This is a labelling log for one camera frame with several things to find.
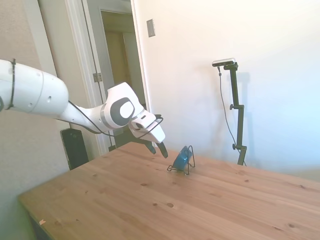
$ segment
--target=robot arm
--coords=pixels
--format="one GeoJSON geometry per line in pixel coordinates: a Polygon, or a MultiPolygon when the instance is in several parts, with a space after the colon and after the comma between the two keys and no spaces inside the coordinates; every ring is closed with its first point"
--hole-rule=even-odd
{"type": "Polygon", "coordinates": [[[0,60],[0,111],[9,109],[80,125],[95,134],[128,125],[136,138],[155,142],[168,156],[160,119],[143,108],[126,82],[108,90],[105,104],[82,108],[69,101],[68,89],[59,78],[0,60]]]}

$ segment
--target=black metal stand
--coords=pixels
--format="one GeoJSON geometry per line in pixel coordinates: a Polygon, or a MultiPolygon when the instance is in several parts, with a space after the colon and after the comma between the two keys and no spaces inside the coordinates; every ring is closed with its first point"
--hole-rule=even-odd
{"type": "Polygon", "coordinates": [[[231,88],[232,88],[232,98],[233,104],[230,105],[230,110],[237,109],[238,110],[238,129],[236,136],[236,145],[232,144],[233,149],[237,149],[240,151],[238,165],[243,165],[245,161],[247,146],[242,145],[243,131],[244,131],[244,113],[245,113],[245,105],[239,105],[239,97],[238,97],[238,86],[237,86],[237,73],[238,63],[235,62],[231,65],[226,65],[223,67],[224,70],[230,71],[231,77],[231,88]]]}
{"type": "Polygon", "coordinates": [[[180,172],[184,172],[185,175],[190,175],[190,167],[195,168],[196,167],[196,162],[195,162],[195,155],[194,155],[194,148],[192,147],[192,145],[190,145],[187,149],[187,158],[188,158],[188,172],[185,172],[185,170],[181,170],[181,169],[176,169],[174,168],[172,165],[169,165],[168,168],[166,169],[168,172],[171,172],[172,170],[176,170],[176,171],[180,171],[180,172]],[[189,163],[190,158],[189,158],[189,149],[191,148],[191,152],[192,152],[192,157],[193,157],[193,165],[191,165],[191,163],[189,163]]]}

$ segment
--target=door hinge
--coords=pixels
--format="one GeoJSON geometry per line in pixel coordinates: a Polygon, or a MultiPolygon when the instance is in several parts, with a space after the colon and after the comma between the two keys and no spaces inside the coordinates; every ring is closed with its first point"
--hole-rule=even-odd
{"type": "Polygon", "coordinates": [[[102,82],[101,72],[99,72],[99,73],[94,73],[94,74],[93,74],[93,79],[94,79],[94,82],[95,82],[95,83],[102,82]]]}

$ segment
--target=wall plate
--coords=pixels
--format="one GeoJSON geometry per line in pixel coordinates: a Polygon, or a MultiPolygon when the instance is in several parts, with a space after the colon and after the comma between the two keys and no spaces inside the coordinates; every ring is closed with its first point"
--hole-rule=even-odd
{"type": "Polygon", "coordinates": [[[155,32],[154,20],[150,19],[150,20],[146,21],[146,26],[147,26],[147,29],[148,29],[149,38],[155,36],[156,32],[155,32]]]}

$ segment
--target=black cable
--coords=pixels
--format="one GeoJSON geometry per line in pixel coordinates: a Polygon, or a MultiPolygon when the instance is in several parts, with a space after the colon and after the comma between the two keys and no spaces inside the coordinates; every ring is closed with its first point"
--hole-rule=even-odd
{"type": "Polygon", "coordinates": [[[15,95],[15,83],[16,83],[16,59],[14,58],[13,61],[11,61],[12,64],[12,90],[11,90],[11,98],[10,98],[10,104],[6,110],[9,110],[10,108],[14,107],[14,95],[15,95]]]}
{"type": "MultiPolygon", "coordinates": [[[[104,134],[104,135],[107,135],[107,136],[110,136],[110,137],[115,137],[114,135],[111,135],[111,134],[107,134],[105,132],[103,132],[83,111],[80,110],[80,108],[78,108],[77,105],[75,105],[73,102],[71,102],[69,100],[69,103],[74,106],[86,119],[88,119],[90,121],[90,123],[92,123],[93,126],[96,127],[96,129],[98,129],[100,131],[101,134],[104,134]]],[[[155,129],[163,120],[164,118],[163,117],[157,117],[156,119],[160,119],[160,121],[158,122],[158,124],[156,124],[153,128],[151,128],[151,130],[149,130],[148,132],[146,132],[145,134],[137,137],[137,139],[141,139],[142,137],[144,137],[145,135],[149,134],[153,129],[155,129]]]]}
{"type": "Polygon", "coordinates": [[[78,108],[77,105],[75,105],[73,102],[71,102],[69,100],[69,103],[74,106],[86,119],[88,119],[90,121],[90,123],[92,123],[93,126],[96,127],[96,129],[98,129],[100,131],[101,134],[104,134],[104,135],[107,135],[107,136],[110,136],[110,137],[115,137],[114,135],[111,135],[111,134],[108,134],[108,133],[105,133],[103,132],[87,115],[85,115],[85,113],[83,111],[80,110],[80,108],[78,108]]]}
{"type": "Polygon", "coordinates": [[[229,127],[229,123],[228,123],[228,118],[227,118],[227,112],[226,112],[226,107],[225,107],[225,101],[224,101],[224,97],[222,95],[222,83],[221,83],[221,72],[220,72],[220,67],[218,67],[218,71],[219,71],[219,78],[220,78],[220,95],[221,95],[221,101],[222,101],[222,105],[223,105],[223,111],[224,111],[224,118],[225,118],[225,122],[226,122],[226,125],[228,127],[228,130],[229,130],[229,133],[233,139],[233,142],[234,142],[234,145],[236,146],[236,140],[235,140],[235,137],[234,135],[232,134],[231,130],[230,130],[230,127],[229,127]]]}
{"type": "Polygon", "coordinates": [[[153,129],[155,129],[156,127],[158,127],[158,125],[164,120],[163,117],[158,117],[156,119],[160,119],[160,121],[158,122],[157,125],[155,125],[153,128],[151,128],[151,130],[149,130],[148,132],[146,132],[145,134],[143,134],[142,136],[137,137],[137,139],[141,139],[142,137],[144,137],[145,135],[149,134],[153,129]]]}

